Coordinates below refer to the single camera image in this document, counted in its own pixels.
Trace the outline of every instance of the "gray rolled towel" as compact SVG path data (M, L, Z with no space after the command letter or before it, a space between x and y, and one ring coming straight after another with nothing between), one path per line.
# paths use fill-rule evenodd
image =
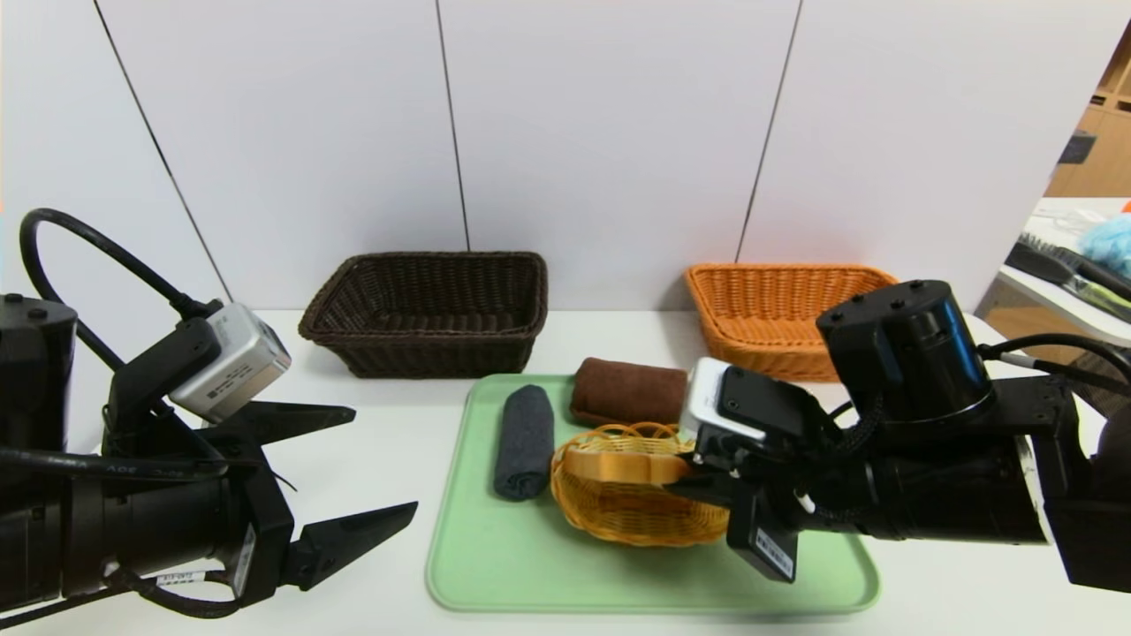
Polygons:
M553 455L553 406L545 389L527 385L510 394L502 407L495 492L511 501L537 497L550 483Z

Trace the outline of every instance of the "label sticker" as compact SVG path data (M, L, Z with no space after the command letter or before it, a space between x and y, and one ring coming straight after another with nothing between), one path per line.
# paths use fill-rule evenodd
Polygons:
M170 585L184 585L185 583L200 583L205 579L205 571L175 571L163 574L157 577L157 585L167 587Z
M776 541L770 539L769 534L762 532L762 528L758 528L758 534L754 535L754 544L766 555L766 558L774 561L785 573L786 577L793 578L793 559L789 558L789 555L785 553L785 550Z
M235 575L232 577L232 590L235 598L243 596L243 587L248 584L248 570L251 569L251 555L256 551L256 530L248 524L248 532L243 535L243 548L240 549L240 558L235 562Z

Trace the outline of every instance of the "blue fluffy object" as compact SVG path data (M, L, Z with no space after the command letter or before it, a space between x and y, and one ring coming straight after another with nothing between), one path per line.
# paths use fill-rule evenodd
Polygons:
M1080 238L1080 253L1131 277L1131 214L1089 230Z

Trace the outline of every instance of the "brown rolled towel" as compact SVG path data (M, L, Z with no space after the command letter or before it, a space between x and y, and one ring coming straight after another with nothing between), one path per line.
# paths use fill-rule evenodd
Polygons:
M575 377L569 410L594 427L677 424L687 393L687 371L586 358Z

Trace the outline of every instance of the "wicker basket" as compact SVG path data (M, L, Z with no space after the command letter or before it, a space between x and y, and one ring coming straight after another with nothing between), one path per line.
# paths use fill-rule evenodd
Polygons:
M346 260L299 334L360 378L517 373L546 320L546 264L533 252L391 252Z
M655 431L654 437L640 433L638 427L644 426ZM639 547L711 543L726 533L726 508L677 497L655 484L598 481L566 470L566 454L571 449L675 455L692 448L693 444L681 442L664 424L607 424L575 437L554 453L550 488L570 525L597 539Z
M896 284L860 265L697 265L687 272L710 354L783 380L839 381L817 317Z

